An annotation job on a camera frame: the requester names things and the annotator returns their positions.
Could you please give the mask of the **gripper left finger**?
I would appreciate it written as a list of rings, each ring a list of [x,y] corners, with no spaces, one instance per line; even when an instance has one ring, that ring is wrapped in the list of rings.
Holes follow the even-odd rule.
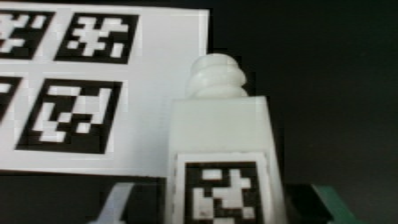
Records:
[[[163,196],[160,183],[117,182],[87,224],[163,224]]]

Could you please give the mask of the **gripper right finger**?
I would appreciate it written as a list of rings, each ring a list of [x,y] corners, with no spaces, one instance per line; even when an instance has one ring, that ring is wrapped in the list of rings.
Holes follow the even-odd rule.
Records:
[[[286,184],[289,224],[368,224],[353,215],[334,188],[316,184]]]

